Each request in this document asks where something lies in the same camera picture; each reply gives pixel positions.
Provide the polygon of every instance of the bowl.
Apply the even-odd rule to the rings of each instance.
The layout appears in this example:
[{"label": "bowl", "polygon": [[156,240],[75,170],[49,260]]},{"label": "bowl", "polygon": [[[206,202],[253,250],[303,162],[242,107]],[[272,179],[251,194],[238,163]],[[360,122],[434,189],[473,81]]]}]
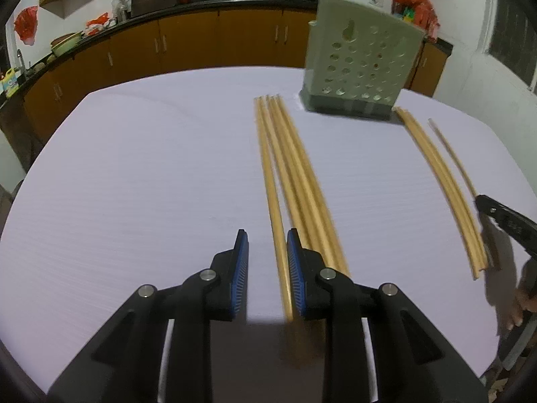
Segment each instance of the bowl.
[{"label": "bowl", "polygon": [[60,57],[62,54],[67,53],[69,50],[73,49],[76,44],[82,39],[82,32],[73,33],[71,36],[66,37],[65,39],[58,42],[55,46],[52,47],[52,52],[56,57]]},{"label": "bowl", "polygon": [[62,35],[54,40],[52,40],[52,42],[50,43],[50,48],[52,48],[53,46],[59,44],[60,42],[62,42],[64,39],[68,38],[69,36],[71,35],[74,35],[75,32],[71,32],[71,33],[68,33],[66,35]]}]

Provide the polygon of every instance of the chopstick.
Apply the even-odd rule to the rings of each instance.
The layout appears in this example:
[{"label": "chopstick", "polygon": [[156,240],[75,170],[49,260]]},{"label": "chopstick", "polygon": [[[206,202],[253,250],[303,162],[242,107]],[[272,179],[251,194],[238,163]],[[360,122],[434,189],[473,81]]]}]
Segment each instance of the chopstick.
[{"label": "chopstick", "polygon": [[323,192],[321,191],[321,187],[319,186],[319,181],[317,180],[315,172],[313,171],[313,168],[311,166],[311,162],[309,161],[308,154],[305,151],[304,144],[300,139],[298,131],[296,130],[296,126],[294,125],[293,120],[291,119],[291,116],[289,115],[289,112],[287,111],[285,103],[281,96],[276,96],[276,103],[279,107],[280,115],[284,119],[284,123],[289,129],[292,141],[298,150],[300,161],[304,166],[307,180],[311,183],[311,186],[313,188],[313,193],[315,195],[315,204],[321,212],[323,228],[328,234],[331,252],[335,257],[336,266],[334,267],[334,269],[339,271],[340,273],[350,276],[347,261],[345,260],[345,256],[343,255],[343,249],[341,247],[341,244],[339,243],[339,238],[336,233],[334,222],[330,215],[330,211],[328,210],[328,206],[326,200],[324,199]]},{"label": "chopstick", "polygon": [[[257,132],[259,138],[259,148],[261,153],[261,164],[263,176],[265,180],[265,188],[268,202],[268,212],[271,220],[272,237],[276,252],[276,264],[278,268],[278,277],[280,279],[280,294],[284,307],[286,318],[285,338],[289,360],[297,367],[308,364],[312,359],[322,355],[320,340],[323,333],[323,327],[319,322],[304,322],[293,307],[291,283],[289,279],[289,265],[287,260],[287,247],[285,242],[284,226],[281,221],[280,204],[278,201],[278,192],[276,190],[276,182],[272,171],[272,162],[269,152],[269,144],[267,138],[271,139],[272,147],[275,149],[276,163],[283,168],[279,171],[280,180],[286,177],[284,189],[287,189],[288,196],[286,201],[293,202],[296,196],[293,194],[291,184],[286,176],[283,153],[279,148],[279,143],[276,138],[274,127],[268,116],[265,102],[262,98],[256,99],[256,121]],[[296,214],[298,205],[296,205],[293,213]]]},{"label": "chopstick", "polygon": [[295,188],[299,190],[299,205],[304,213],[304,220],[307,223],[308,235],[310,237],[312,249],[321,253],[326,266],[336,268],[336,258],[332,251],[328,233],[324,229],[325,222],[321,217],[319,207],[315,202],[315,192],[312,183],[308,180],[305,166],[302,163],[298,148],[293,142],[291,130],[284,121],[283,113],[274,98],[268,98],[268,107],[271,112],[273,122],[276,124],[278,134],[285,147],[287,163],[290,169],[295,172]]},{"label": "chopstick", "polygon": [[287,246],[285,242],[284,225],[281,221],[280,203],[278,192],[272,172],[272,162],[267,142],[267,131],[263,119],[264,104],[261,98],[256,99],[256,122],[257,134],[259,138],[259,148],[261,151],[261,165],[265,178],[265,189],[267,193],[268,212],[272,227],[272,237],[274,240],[274,250],[276,253],[276,265],[278,267],[278,277],[280,279],[281,301],[284,307],[285,318],[288,322],[293,320],[293,302],[291,297],[291,281],[289,279],[289,263],[287,260]]},{"label": "chopstick", "polygon": [[[269,98],[267,98],[266,101],[267,104],[270,105]],[[302,189],[298,189],[300,184],[298,183],[298,178],[296,177],[296,171],[294,168],[292,168],[292,165],[288,164],[289,160],[286,159],[286,153],[284,152],[286,146],[284,143],[280,143],[280,139],[276,133],[273,115],[269,114],[269,111],[265,107],[264,101],[261,101],[261,105],[268,140],[270,142],[270,146],[272,147],[272,153],[274,154],[274,159],[276,161],[278,176],[280,177],[280,184],[284,191],[284,197],[287,203],[287,210],[289,212],[289,217],[291,218],[291,223],[298,230],[302,246],[310,249],[311,242],[309,239],[309,234],[311,232],[311,227],[309,229],[306,227],[306,225],[309,224],[309,218],[304,218],[304,213],[300,207],[299,199],[303,197],[301,193]]]},{"label": "chopstick", "polygon": [[458,170],[460,171],[461,176],[464,179],[464,182],[466,183],[466,186],[470,190],[470,194],[472,194],[472,198],[475,199],[477,197],[477,191],[475,190],[474,184],[468,177],[465,167],[462,165],[462,162],[458,158],[457,154],[455,153],[451,145],[449,145],[449,142],[444,137],[444,135],[442,135],[442,132],[440,131],[440,129],[437,127],[437,125],[434,123],[434,121],[431,118],[429,118],[429,126],[431,126],[434,133],[437,135],[438,139],[440,140],[440,142],[442,143],[446,151],[449,153],[451,159],[453,159],[453,162],[455,163]]},{"label": "chopstick", "polygon": [[477,227],[471,216],[468,204],[462,196],[461,190],[449,168],[420,124],[408,111],[399,107],[396,107],[395,111],[423,153],[446,196],[446,200],[465,245],[472,269],[472,276],[474,279],[477,279],[479,278],[479,272],[487,268],[487,260],[485,258],[483,241],[477,232]]},{"label": "chopstick", "polygon": [[[470,194],[472,195],[472,199],[475,201],[475,198],[477,197],[477,191],[474,187],[474,184],[472,183],[472,180],[468,176],[468,173],[466,173],[465,167],[463,166],[461,160],[458,158],[449,141],[445,138],[436,123],[431,118],[429,118],[429,126],[431,126],[434,133],[436,134],[446,151],[449,153],[449,156],[451,157],[459,172],[461,173],[466,187],[468,187]],[[483,237],[485,239],[485,244],[487,245],[487,247],[485,247],[485,252],[487,254],[488,261],[485,262],[483,265],[485,266],[485,268],[488,265],[492,265],[496,269],[501,269],[498,248],[496,247],[496,241],[494,239],[494,234],[492,233],[492,230],[494,229],[492,221],[490,221],[488,216],[482,216],[482,214],[480,214],[479,219],[481,222],[481,226],[483,227]]]}]

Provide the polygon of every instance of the white tablecloth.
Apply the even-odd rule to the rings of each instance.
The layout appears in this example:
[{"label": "white tablecloth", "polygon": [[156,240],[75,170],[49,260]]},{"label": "white tablecloth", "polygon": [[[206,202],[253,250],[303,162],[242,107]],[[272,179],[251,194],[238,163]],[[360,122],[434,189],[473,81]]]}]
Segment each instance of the white tablecloth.
[{"label": "white tablecloth", "polygon": [[[305,112],[302,77],[283,68],[156,76],[92,93],[60,126],[0,242],[0,338],[43,390],[139,285],[180,284],[244,228],[248,325],[214,326],[215,401],[320,398],[320,362],[298,371],[280,361],[284,315],[253,108],[254,97],[277,93],[318,174],[353,280],[396,283],[484,372],[498,342],[495,309],[484,278],[472,280],[422,154],[403,126]],[[426,120],[435,119],[478,192],[537,219],[527,180],[486,125],[408,91],[397,104],[430,134]],[[519,272],[528,257],[513,247]]]}]

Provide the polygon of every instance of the black countertop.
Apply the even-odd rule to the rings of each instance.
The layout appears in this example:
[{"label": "black countertop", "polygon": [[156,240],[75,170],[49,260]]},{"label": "black countertop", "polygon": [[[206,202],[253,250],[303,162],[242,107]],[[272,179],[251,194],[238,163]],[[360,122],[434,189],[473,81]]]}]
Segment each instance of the black countertop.
[{"label": "black countertop", "polygon": [[[69,58],[72,58],[74,55],[76,55],[76,53],[79,53],[82,50],[85,50],[86,48],[89,48],[92,45],[95,45],[96,43],[110,37],[111,35],[117,32],[120,32],[121,30],[128,29],[133,26],[137,26],[138,24],[147,23],[148,21],[152,21],[154,19],[163,18],[165,16],[179,15],[182,13],[187,13],[187,12],[196,11],[196,10],[209,10],[209,9],[221,9],[221,8],[228,8],[228,7],[244,7],[244,6],[280,7],[282,9],[287,8],[287,9],[316,10],[317,1],[311,1],[311,0],[190,0],[190,3],[187,3],[187,4],[179,4],[179,1],[177,1],[176,6],[163,9],[163,10],[154,11],[145,15],[128,19],[127,21],[119,23],[113,27],[110,27],[96,35],[89,36],[89,37],[82,39],[79,42],[79,44],[77,44],[76,47],[74,47],[72,50],[69,50],[67,53],[63,54],[62,56],[58,57],[51,63],[46,64],[45,68],[43,68],[41,71],[34,72],[30,76],[19,77],[19,90],[14,95],[21,95],[21,94],[23,95],[32,87],[32,85],[45,72],[56,68],[62,62],[66,61]],[[39,62],[45,63],[48,56],[50,55],[45,56]],[[9,99],[2,102],[2,100],[0,99],[0,112],[4,104],[8,101]]]}]

